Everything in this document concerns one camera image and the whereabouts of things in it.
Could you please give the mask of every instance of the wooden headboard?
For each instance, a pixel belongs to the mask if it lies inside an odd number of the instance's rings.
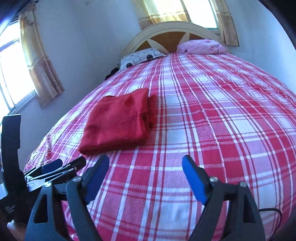
[[[188,22],[163,22],[142,30],[128,44],[122,57],[146,48],[156,48],[164,54],[176,52],[177,45],[192,39],[212,39],[222,43],[213,31]]]

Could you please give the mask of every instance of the screw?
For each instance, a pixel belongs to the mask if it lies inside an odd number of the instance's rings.
[[[239,185],[243,188],[245,188],[247,186],[247,183],[246,182],[240,182]]]
[[[72,179],[74,182],[78,183],[81,181],[81,177],[77,176]]]
[[[44,183],[44,186],[45,186],[46,188],[49,188],[51,185],[52,185],[52,182],[45,182],[45,183]]]
[[[216,183],[218,181],[218,177],[210,177],[210,182]]]

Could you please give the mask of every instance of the red and white plaid blanket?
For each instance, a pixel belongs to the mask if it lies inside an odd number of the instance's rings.
[[[230,54],[170,54],[118,72],[62,117],[25,169],[80,156],[90,111],[103,96],[149,88],[158,97],[157,124],[146,145],[113,151],[88,210],[105,241],[187,240],[202,213],[182,171],[189,154],[222,182],[246,181],[259,208],[277,207],[284,224],[296,203],[296,95],[256,66]],[[88,156],[79,174],[99,156]],[[74,240],[70,211],[63,204]],[[214,240],[227,213],[222,208]],[[266,236],[275,212],[261,213]]]

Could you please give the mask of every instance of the red folded cloth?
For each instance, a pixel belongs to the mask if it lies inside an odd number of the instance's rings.
[[[94,155],[144,144],[155,125],[155,101],[146,88],[103,97],[90,113],[80,153]]]

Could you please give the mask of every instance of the white pillow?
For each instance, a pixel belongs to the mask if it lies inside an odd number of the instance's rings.
[[[154,49],[154,48],[143,49],[143,50],[131,53],[127,56],[124,56],[118,62],[118,65],[120,66],[120,70],[124,70],[136,64],[143,63],[146,61],[151,61],[155,58],[159,58],[162,56],[165,57],[166,55],[159,52],[157,49]]]

